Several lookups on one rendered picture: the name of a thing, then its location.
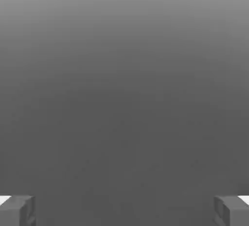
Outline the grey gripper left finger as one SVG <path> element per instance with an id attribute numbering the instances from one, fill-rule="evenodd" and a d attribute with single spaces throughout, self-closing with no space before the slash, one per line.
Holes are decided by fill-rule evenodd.
<path id="1" fill-rule="evenodd" d="M 36 226 L 36 197 L 0 195 L 0 226 Z"/>

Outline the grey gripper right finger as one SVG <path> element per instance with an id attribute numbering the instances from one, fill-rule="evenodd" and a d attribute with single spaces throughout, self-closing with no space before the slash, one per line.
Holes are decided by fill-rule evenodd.
<path id="1" fill-rule="evenodd" d="M 215 196 L 213 206 L 217 226 L 249 226 L 249 195 Z"/>

